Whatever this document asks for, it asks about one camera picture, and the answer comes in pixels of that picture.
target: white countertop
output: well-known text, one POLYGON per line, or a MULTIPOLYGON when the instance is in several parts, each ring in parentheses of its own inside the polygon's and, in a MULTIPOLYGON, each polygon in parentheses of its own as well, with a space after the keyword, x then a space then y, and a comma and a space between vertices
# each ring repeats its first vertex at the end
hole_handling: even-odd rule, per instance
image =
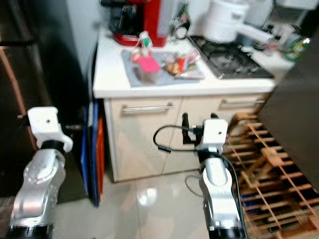
MULTIPOLYGON (((187 52, 192 47, 189 40, 185 39, 178 41, 177 45, 167 43, 163 48, 155 47, 154 51, 187 52)), ((132 50, 133 47, 121 46, 113 39, 110 31, 100 29, 93 85, 96 98, 268 93, 293 66, 293 63, 282 58, 278 52, 268 57, 262 52, 251 50, 252 58, 273 73, 275 79, 219 80, 204 61, 199 60, 198 66, 205 79, 198 83, 131 87, 121 57, 123 49, 132 50)))

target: pink item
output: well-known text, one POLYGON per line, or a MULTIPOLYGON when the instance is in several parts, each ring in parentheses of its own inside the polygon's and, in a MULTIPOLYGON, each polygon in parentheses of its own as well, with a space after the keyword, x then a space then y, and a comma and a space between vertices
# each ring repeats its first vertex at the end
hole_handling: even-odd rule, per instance
POLYGON ((145 73, 160 71, 160 66, 153 57, 140 57, 138 63, 145 73))

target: drawer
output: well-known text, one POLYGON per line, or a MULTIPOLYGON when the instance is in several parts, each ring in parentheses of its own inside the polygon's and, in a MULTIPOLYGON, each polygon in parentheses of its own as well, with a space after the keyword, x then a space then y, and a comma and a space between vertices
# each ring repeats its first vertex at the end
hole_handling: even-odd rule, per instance
MULTIPOLYGON (((165 124, 176 124, 181 98, 111 100, 118 181, 162 174, 166 153, 153 143, 153 134, 165 124)), ((158 134, 169 145, 174 130, 158 134)))
POLYGON ((265 103, 267 95, 244 95, 221 97, 218 103, 216 114, 219 118, 230 123, 233 116, 238 112, 257 112, 265 103))
MULTIPOLYGON (((202 125, 211 113, 230 123, 237 112, 254 112, 262 105, 265 95, 201 96, 184 97, 181 103, 177 125, 182 123, 183 113, 188 113, 189 125, 202 125)), ((181 130, 176 129, 170 144, 174 148, 194 149, 194 145, 182 145, 181 130)), ((172 152, 167 156, 164 173, 186 171, 199 168, 197 154, 193 152, 172 152)))

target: power cord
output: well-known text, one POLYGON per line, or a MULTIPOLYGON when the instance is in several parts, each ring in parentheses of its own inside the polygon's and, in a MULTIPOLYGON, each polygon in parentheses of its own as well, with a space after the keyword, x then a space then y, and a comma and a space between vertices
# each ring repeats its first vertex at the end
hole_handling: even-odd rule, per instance
POLYGON ((184 182, 185 182, 186 187, 189 189, 189 191, 190 191, 192 194, 194 194, 194 195, 196 195, 196 196, 198 196, 198 197, 200 197, 200 198, 203 198, 203 197, 204 197, 203 195, 201 195, 201 194, 199 194, 199 193, 196 193, 194 190, 192 190, 192 189, 190 188, 190 186, 189 186, 188 183, 187 183, 187 181, 188 181, 189 178, 196 178, 196 179, 199 180, 199 177, 196 176, 196 175, 188 175, 188 176, 185 177, 184 182))
MULTIPOLYGON (((165 146, 165 145, 158 144, 157 141, 156 141, 156 136, 164 128, 180 128, 180 129, 187 130, 189 132, 193 132, 192 128, 178 126, 178 125, 172 125, 172 124, 168 124, 168 125, 164 125, 164 126, 160 127, 154 133, 154 136, 153 136, 153 142, 158 147, 159 150, 163 150, 163 151, 168 152, 168 153, 171 153, 172 151, 176 151, 176 152, 198 152, 199 151, 198 149, 175 149, 175 148, 170 148, 170 147, 165 146)), ((242 228, 244 230, 245 238, 248 238, 248 234, 247 234, 247 230, 246 230, 246 226, 245 226, 244 212, 243 212, 243 208, 242 208, 242 204, 241 204, 241 198, 240 198, 239 183, 238 183, 238 178, 237 178, 237 174, 236 174, 235 168, 234 168, 233 164, 229 161, 229 159, 226 158, 225 156, 223 156, 223 155, 221 155, 221 154, 219 154, 217 152, 211 152, 211 154, 213 156, 217 157, 217 158, 223 159, 233 171, 233 174, 235 176, 235 183, 236 183, 237 201, 238 201, 237 202, 237 208, 238 208, 238 211, 239 211, 240 222, 241 222, 242 228)), ((191 190, 191 188, 189 188, 187 183, 186 183, 186 186, 188 187, 188 189, 192 193, 194 193, 195 195, 197 194, 197 193, 193 192, 191 190)))
POLYGON ((154 144, 159 148, 159 150, 163 150, 165 152, 168 152, 168 153, 171 153, 172 151, 176 151, 176 152, 197 152, 198 150, 196 149, 179 149, 179 148, 170 148, 168 146, 165 146, 165 145, 161 145, 161 144, 158 144, 156 142, 156 136, 157 134, 164 128, 180 128, 180 129, 184 129, 184 130, 187 130, 189 132, 193 132, 193 129, 192 128, 188 128, 188 127, 183 127, 183 126, 178 126, 178 125, 173 125, 173 124, 168 124, 168 125, 164 125, 162 127, 160 127, 158 130, 156 130, 156 132, 154 133, 154 136, 153 136, 153 142, 154 144))

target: white floor tile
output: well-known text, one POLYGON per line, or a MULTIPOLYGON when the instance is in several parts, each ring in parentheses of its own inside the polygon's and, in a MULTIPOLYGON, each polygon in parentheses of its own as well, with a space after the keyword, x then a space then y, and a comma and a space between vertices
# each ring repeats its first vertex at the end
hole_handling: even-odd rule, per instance
MULTIPOLYGON (((142 239, 206 239, 208 233, 202 198, 186 187, 187 172, 137 180, 137 199, 142 239)), ((198 180, 190 187, 201 193, 198 180)))
POLYGON ((5 238, 9 229, 14 199, 15 197, 0 198, 0 238, 5 238))
POLYGON ((55 239, 140 239, 135 181, 111 184, 99 208, 88 200, 57 206, 55 239))

